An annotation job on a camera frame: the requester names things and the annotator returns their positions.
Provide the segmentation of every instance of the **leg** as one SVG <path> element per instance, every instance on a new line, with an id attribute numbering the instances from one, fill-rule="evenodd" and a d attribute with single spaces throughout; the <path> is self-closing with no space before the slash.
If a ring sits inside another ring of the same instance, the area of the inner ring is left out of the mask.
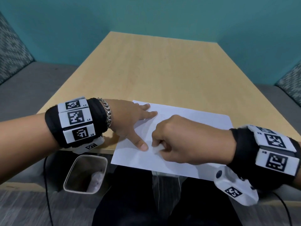
<path id="1" fill-rule="evenodd" d="M 151 171 L 118 166 L 110 190 L 97 207 L 92 226 L 159 225 Z"/>
<path id="2" fill-rule="evenodd" d="M 183 182 L 180 201 L 168 222 L 170 225 L 242 225 L 228 196 L 214 182 L 196 178 Z"/>

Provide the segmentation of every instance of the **patterned cushion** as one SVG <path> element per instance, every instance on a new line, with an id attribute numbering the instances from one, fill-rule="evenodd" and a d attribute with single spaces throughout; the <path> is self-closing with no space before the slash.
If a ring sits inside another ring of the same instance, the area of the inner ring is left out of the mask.
<path id="1" fill-rule="evenodd" d="M 0 85 L 34 59 L 0 13 Z"/>
<path id="2" fill-rule="evenodd" d="M 276 85 L 301 106 L 301 61 L 280 79 Z"/>

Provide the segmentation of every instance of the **person's left hand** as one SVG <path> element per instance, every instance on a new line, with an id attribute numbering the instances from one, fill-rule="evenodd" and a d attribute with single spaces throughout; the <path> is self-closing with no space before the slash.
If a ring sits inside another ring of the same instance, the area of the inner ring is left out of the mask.
<path id="1" fill-rule="evenodd" d="M 105 99 L 111 109 L 112 123 L 110 129 L 120 137 L 129 139 L 141 151 L 147 151 L 147 144 L 141 139 L 134 130 L 134 124 L 138 120 L 155 117 L 158 113 L 147 112 L 150 105 L 139 105 L 138 103 Z"/>

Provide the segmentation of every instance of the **wooden tabletop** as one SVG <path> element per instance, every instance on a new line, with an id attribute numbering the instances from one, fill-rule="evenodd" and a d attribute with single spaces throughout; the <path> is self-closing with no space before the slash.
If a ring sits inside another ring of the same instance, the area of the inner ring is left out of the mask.
<path id="1" fill-rule="evenodd" d="M 234 127 L 254 124 L 301 140 L 217 43 L 110 32 L 39 113 L 79 96 L 226 114 Z M 104 136 L 102 152 L 112 153 L 118 136 Z"/>

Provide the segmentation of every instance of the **fingernail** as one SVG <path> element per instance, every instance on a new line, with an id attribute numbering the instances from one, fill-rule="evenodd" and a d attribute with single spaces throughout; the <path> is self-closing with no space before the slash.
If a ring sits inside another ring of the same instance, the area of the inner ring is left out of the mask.
<path id="1" fill-rule="evenodd" d="M 145 151 L 148 150 L 148 146 L 144 143 L 144 144 L 141 145 L 140 150 L 145 152 Z"/>

